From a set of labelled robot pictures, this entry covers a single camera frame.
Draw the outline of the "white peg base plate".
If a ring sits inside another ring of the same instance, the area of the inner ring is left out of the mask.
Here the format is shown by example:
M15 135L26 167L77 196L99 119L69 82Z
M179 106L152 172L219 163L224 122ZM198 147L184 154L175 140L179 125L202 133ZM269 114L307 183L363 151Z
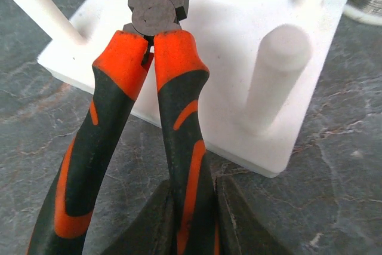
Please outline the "white peg base plate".
M51 37L38 63L57 79L94 91L92 62L131 20L127 0L85 0L67 19L52 0L13 0ZM190 0L182 28L210 70L199 99L206 147L249 170L275 177L286 168L347 0ZM248 132L243 109L261 102L252 76L262 38L283 24L301 27L311 58L265 132Z

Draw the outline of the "orange black pliers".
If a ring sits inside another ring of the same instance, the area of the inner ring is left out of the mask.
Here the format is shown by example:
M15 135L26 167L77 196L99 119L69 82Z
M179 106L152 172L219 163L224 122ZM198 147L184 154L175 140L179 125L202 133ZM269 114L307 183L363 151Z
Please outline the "orange black pliers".
M131 22L92 65L95 89L36 221L28 254L81 254L130 115L161 127L174 200L170 254L221 254L217 200L198 120L210 75L181 28L189 0L128 0Z

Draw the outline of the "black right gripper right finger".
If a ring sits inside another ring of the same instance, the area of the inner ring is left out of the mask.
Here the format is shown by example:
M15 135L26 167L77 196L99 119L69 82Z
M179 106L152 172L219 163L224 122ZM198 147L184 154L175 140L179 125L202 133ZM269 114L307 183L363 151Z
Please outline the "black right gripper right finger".
M217 177L215 192L224 254L291 253L257 220L230 177Z

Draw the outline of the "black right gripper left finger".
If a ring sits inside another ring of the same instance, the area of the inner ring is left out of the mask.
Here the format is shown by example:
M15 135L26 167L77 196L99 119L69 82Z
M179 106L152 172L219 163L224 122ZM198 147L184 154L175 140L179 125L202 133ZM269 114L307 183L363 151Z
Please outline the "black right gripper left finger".
M155 189L132 224L103 254L170 254L174 229L174 200L170 181Z

